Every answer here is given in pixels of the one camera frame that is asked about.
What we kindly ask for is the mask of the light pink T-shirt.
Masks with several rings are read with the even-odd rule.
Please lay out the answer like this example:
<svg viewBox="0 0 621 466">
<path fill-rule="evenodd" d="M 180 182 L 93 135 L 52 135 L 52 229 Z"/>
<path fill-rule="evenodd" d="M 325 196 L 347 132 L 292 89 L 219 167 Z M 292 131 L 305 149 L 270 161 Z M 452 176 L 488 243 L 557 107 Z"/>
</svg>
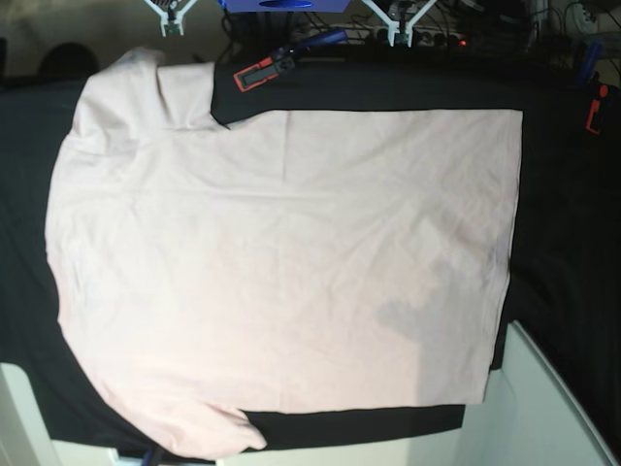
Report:
<svg viewBox="0 0 621 466">
<path fill-rule="evenodd" d="M 90 77 L 45 238 L 58 323 L 119 415 L 219 459 L 288 415 L 478 404 L 518 201 L 515 110 L 270 111 L 224 127 L 211 64 Z"/>
</svg>

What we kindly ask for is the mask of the white power strip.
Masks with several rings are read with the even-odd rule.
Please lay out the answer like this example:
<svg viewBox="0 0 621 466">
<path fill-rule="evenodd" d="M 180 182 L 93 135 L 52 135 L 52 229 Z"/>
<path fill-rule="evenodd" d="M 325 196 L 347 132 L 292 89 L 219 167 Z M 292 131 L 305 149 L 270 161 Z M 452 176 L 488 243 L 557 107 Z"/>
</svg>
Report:
<svg viewBox="0 0 621 466">
<path fill-rule="evenodd" d="M 374 38 L 383 44 L 391 44 L 387 27 L 377 27 Z M 396 34 L 391 45 L 393 47 L 465 50 L 469 44 L 466 35 L 457 31 L 444 30 L 436 26 L 420 26 L 413 28 L 409 39 L 402 34 Z"/>
</svg>

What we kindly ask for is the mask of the orange clamp at right edge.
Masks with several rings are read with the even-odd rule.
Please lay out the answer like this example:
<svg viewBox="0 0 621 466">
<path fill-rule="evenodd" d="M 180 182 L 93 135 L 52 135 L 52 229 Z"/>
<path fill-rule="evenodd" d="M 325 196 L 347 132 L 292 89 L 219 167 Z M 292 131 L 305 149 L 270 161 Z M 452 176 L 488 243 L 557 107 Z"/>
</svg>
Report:
<svg viewBox="0 0 621 466">
<path fill-rule="evenodd" d="M 601 134 L 603 108 L 608 95 L 608 86 L 600 83 L 596 96 L 592 99 L 589 113 L 585 123 L 585 129 L 595 135 Z"/>
</svg>

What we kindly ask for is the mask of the black table cloth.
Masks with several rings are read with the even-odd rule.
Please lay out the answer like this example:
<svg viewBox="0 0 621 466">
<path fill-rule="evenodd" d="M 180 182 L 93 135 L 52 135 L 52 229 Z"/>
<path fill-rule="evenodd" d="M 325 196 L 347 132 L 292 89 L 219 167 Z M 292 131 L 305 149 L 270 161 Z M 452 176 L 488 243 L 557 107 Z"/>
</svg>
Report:
<svg viewBox="0 0 621 466">
<path fill-rule="evenodd" d="M 537 73 L 469 66 L 309 62 L 240 92 L 214 73 L 212 112 L 228 124 L 270 110 L 510 108 L 523 114 L 520 199 L 504 321 L 551 359 L 613 451 L 620 449 L 620 107 L 585 124 L 594 93 Z M 142 452 L 147 438 L 95 393 L 56 322 L 44 246 L 49 179 L 83 80 L 11 79 L 1 88 L 1 359 L 29 377 L 55 440 Z"/>
</svg>

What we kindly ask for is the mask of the blue clamp at front edge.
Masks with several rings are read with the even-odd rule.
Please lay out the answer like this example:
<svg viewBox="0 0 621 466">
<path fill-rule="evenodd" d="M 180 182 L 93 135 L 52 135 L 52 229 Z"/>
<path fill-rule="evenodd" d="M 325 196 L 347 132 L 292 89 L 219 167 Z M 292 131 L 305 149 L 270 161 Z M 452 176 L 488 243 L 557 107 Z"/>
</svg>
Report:
<svg viewBox="0 0 621 466">
<path fill-rule="evenodd" d="M 159 446 L 151 447 L 144 455 L 141 466 L 159 466 L 164 449 Z"/>
</svg>

